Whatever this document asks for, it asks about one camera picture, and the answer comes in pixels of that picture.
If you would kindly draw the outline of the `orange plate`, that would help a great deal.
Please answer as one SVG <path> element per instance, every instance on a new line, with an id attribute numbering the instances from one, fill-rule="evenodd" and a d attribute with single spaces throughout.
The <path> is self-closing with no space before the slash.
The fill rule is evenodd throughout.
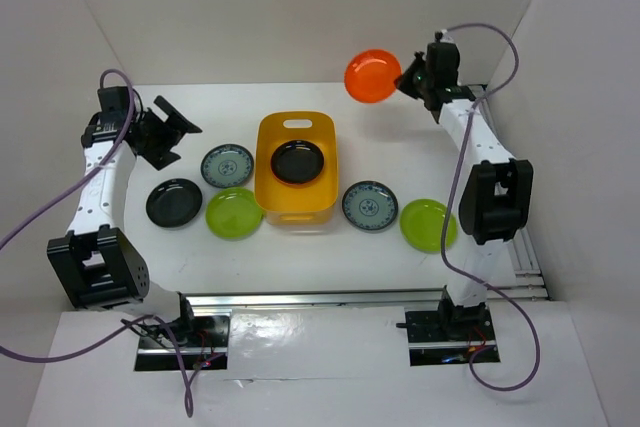
<path id="1" fill-rule="evenodd" d="M 348 62 L 344 86 L 354 100 L 374 104 L 386 100 L 395 92 L 395 80 L 401 72 L 394 54 L 383 49 L 369 49 Z"/>

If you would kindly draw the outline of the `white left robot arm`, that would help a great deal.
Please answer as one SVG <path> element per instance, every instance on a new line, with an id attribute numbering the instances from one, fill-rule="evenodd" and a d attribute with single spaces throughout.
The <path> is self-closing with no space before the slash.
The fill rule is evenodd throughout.
<path id="1" fill-rule="evenodd" d="M 98 99 L 100 110 L 81 136 L 91 178 L 81 188 L 66 234 L 49 240 L 47 258 L 74 308 L 157 315 L 163 336 L 187 345 L 197 334 L 193 309 L 184 294 L 151 281 L 145 260 L 124 232 L 124 213 L 136 161 L 161 170 L 179 160 L 173 147 L 201 129 L 162 96 L 154 103 L 165 119 L 124 87 L 101 88 Z"/>

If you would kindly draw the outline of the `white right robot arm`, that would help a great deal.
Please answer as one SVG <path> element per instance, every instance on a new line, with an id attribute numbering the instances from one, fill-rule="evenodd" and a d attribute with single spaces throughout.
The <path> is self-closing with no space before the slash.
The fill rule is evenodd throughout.
<path id="1" fill-rule="evenodd" d="M 501 145 L 470 88 L 459 83 L 459 66 L 457 45 L 438 35 L 395 81 L 401 93 L 424 102 L 461 158 L 454 173 L 453 209 L 473 245 L 463 265 L 450 274 L 436 316 L 440 334 L 455 340 L 485 320 L 486 284 L 507 243 L 527 223 L 533 183 L 531 163 Z"/>

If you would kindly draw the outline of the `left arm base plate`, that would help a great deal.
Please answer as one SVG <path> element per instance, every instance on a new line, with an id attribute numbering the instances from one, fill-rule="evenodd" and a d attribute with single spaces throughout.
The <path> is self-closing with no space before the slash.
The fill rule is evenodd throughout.
<path id="1" fill-rule="evenodd" d="M 196 367 L 204 371 L 226 370 L 228 366 L 228 343 L 230 315 L 198 316 L 193 319 L 192 329 L 171 327 L 187 371 Z M 138 346 L 134 370 L 136 372 L 178 371 L 179 364 L 174 346 L 168 334 L 152 324 L 135 327 Z"/>

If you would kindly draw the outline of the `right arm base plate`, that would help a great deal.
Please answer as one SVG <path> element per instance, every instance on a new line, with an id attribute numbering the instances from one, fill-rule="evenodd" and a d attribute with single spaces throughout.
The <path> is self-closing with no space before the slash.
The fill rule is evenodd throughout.
<path id="1" fill-rule="evenodd" d="M 492 318 L 486 312 L 470 325 L 445 329 L 436 311 L 406 311 L 396 327 L 405 332 L 411 367 L 499 363 Z"/>

